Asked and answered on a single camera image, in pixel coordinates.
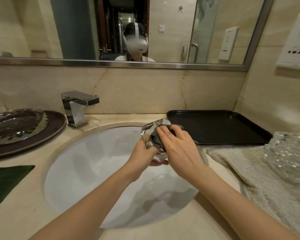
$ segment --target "white headset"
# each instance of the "white headset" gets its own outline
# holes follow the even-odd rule
[[[136,38],[131,38],[129,40],[123,35],[123,41],[127,47],[128,52],[139,52],[145,53],[148,50],[148,36],[145,34],[145,39],[139,37],[139,26],[138,23],[134,23],[136,29]]]

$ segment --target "folded green towel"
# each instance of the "folded green towel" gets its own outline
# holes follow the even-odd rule
[[[0,168],[0,203],[34,168],[34,165]]]

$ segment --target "person's right hand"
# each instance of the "person's right hand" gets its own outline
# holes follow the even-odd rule
[[[177,125],[172,125],[171,129],[176,136],[166,126],[157,127],[157,133],[167,151],[171,167],[180,177],[190,181],[205,165],[189,133]]]

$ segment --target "forearm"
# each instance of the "forearm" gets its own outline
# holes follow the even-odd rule
[[[101,223],[130,183],[129,174],[121,168],[30,240],[93,239]]]
[[[211,168],[203,166],[189,182],[212,203],[240,239],[300,239],[233,189]]]

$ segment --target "mirror frame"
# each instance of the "mirror frame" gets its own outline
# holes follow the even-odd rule
[[[101,61],[101,60],[68,60],[68,59],[40,59],[20,57],[0,57],[0,65],[23,66],[65,66],[65,67],[112,67],[112,68],[156,68],[156,69],[187,69],[187,70],[221,70],[221,71],[248,71],[258,43],[262,36],[274,0],[264,0],[260,15],[256,22],[250,44],[243,64],[191,64],[191,63],[164,63],[164,62],[136,62],[136,61]]]

